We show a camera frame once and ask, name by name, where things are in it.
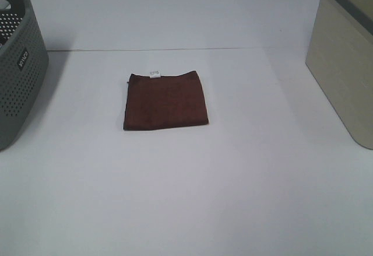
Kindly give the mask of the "beige plastic basket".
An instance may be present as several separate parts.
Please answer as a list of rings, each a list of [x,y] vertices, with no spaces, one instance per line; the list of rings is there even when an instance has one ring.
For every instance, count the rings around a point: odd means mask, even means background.
[[[372,0],[319,0],[305,63],[350,136],[372,149]]]

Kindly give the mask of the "folded dark red towel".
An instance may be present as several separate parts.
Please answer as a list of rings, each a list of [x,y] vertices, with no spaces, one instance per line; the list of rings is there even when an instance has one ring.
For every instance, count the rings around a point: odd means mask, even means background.
[[[123,130],[152,131],[208,123],[203,87],[196,71],[159,78],[130,76]]]

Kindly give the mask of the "grey perforated plastic basket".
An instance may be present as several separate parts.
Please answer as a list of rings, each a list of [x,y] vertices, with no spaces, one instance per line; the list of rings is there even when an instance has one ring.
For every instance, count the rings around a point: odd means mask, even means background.
[[[1,149],[16,139],[49,65],[31,0],[5,0],[1,9]]]

